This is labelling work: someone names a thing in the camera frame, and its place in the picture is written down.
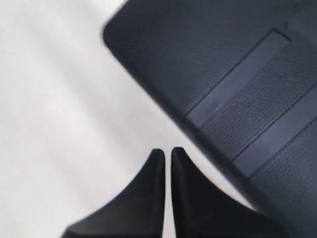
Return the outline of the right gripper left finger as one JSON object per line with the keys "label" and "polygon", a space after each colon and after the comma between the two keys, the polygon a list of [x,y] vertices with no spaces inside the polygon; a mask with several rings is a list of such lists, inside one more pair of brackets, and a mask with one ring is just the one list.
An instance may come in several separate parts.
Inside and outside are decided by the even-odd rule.
{"label": "right gripper left finger", "polygon": [[165,207],[165,156],[153,149],[129,185],[107,205],[70,225],[64,238],[160,238]]}

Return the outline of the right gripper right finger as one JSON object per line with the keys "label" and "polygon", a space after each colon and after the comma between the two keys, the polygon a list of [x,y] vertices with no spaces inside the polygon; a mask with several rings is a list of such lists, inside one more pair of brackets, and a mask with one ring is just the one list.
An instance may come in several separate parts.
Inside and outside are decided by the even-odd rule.
{"label": "right gripper right finger", "polygon": [[178,238],[275,238],[277,225],[217,188],[185,150],[171,152],[171,197]]}

